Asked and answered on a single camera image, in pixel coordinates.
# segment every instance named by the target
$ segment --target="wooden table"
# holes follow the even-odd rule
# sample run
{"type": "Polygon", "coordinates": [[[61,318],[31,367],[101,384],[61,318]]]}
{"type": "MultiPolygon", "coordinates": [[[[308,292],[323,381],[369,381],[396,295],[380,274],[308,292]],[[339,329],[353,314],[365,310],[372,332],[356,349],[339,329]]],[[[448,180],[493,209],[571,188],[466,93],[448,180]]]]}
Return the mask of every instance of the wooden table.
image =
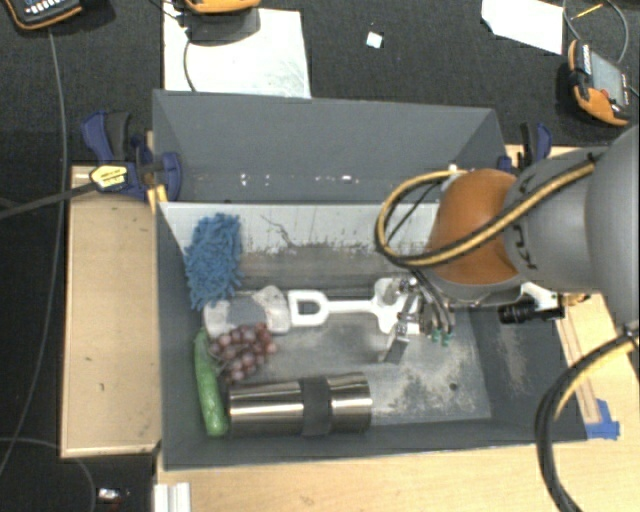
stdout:
{"type": "MultiPolygon", "coordinates": [[[[86,181],[86,171],[74,169],[75,184],[86,181]]],[[[160,439],[153,244],[143,204],[97,194],[73,200],[63,457],[150,452],[160,439]]],[[[559,327],[572,358],[579,356],[576,339],[586,352],[614,336],[600,297],[572,308],[559,327]]],[[[589,386],[584,402],[591,394],[607,400],[622,435],[558,446],[563,482],[585,510],[637,510],[635,374],[620,358],[589,386]]],[[[157,480],[190,482],[194,512],[555,510],[533,446],[170,473],[159,460],[157,480]]]]}

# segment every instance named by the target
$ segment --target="blue duster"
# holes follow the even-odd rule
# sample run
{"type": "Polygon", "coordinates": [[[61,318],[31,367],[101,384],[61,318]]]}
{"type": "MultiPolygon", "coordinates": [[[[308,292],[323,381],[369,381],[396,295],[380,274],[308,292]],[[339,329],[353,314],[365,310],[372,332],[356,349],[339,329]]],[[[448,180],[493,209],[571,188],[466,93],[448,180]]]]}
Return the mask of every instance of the blue duster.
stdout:
{"type": "Polygon", "coordinates": [[[200,311],[208,302],[215,305],[234,295],[243,277],[238,270],[241,254],[237,216],[216,213],[200,219],[184,255],[192,309],[200,311]]]}

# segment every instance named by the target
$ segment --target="black band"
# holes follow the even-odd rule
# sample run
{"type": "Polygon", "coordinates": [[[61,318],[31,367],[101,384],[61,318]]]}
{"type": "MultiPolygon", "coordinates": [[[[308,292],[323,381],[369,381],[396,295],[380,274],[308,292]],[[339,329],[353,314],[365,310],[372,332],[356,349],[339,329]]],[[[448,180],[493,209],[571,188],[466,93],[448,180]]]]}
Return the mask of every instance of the black band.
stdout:
{"type": "Polygon", "coordinates": [[[303,436],[325,436],[331,431],[331,391],[326,377],[300,380],[303,436]]]}

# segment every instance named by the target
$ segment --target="black carpet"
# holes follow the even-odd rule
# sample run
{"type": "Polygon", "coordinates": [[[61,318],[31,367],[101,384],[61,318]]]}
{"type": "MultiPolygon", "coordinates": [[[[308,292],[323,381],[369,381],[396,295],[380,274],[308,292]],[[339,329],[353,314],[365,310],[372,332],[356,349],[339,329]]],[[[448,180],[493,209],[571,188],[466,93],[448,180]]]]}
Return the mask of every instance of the black carpet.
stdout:
{"type": "MultiPolygon", "coordinates": [[[[570,1],[576,14],[593,2],[570,1]]],[[[60,186],[62,137],[46,32],[14,28],[0,8],[0,208],[54,193],[60,186]]],[[[299,9],[316,97],[376,99],[494,108],[507,142],[522,122],[542,122],[554,143],[606,144],[621,131],[577,111],[567,94],[565,58],[496,38],[480,20],[480,0],[265,0],[299,9]],[[365,46],[369,30],[384,47],[365,46]]],[[[623,64],[637,87],[640,4],[621,1],[631,28],[623,64]]],[[[92,160],[79,123],[98,109],[127,110],[131,132],[151,127],[153,88],[162,85],[161,14],[146,0],[111,0],[111,8],[53,29],[61,68],[72,161],[92,160]]],[[[622,47],[609,8],[576,20],[600,53],[622,47]]],[[[638,102],[634,101],[634,123],[638,102]]],[[[55,207],[0,222],[0,437],[23,409],[42,336],[56,227],[55,207]]],[[[33,404],[22,435],[58,437],[64,254],[57,268],[52,322],[33,404]]],[[[0,443],[0,458],[6,443],[0,443]]],[[[149,506],[151,458],[89,461],[97,487],[128,493],[120,510],[149,506]]],[[[88,510],[92,491],[80,469],[53,450],[19,444],[0,479],[0,511],[88,510]]],[[[107,510],[102,506],[98,510],[107,510]]]]}

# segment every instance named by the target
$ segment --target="green cucumber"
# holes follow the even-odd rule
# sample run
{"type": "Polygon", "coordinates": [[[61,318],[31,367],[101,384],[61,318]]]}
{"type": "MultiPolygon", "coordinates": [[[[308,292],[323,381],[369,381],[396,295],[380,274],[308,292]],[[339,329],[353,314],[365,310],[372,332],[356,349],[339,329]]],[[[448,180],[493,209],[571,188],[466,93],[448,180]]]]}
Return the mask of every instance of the green cucumber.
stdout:
{"type": "Polygon", "coordinates": [[[207,427],[207,434],[220,437],[227,433],[229,422],[218,388],[216,367],[207,352],[209,339],[206,330],[200,329],[193,345],[196,380],[204,424],[207,427]]]}

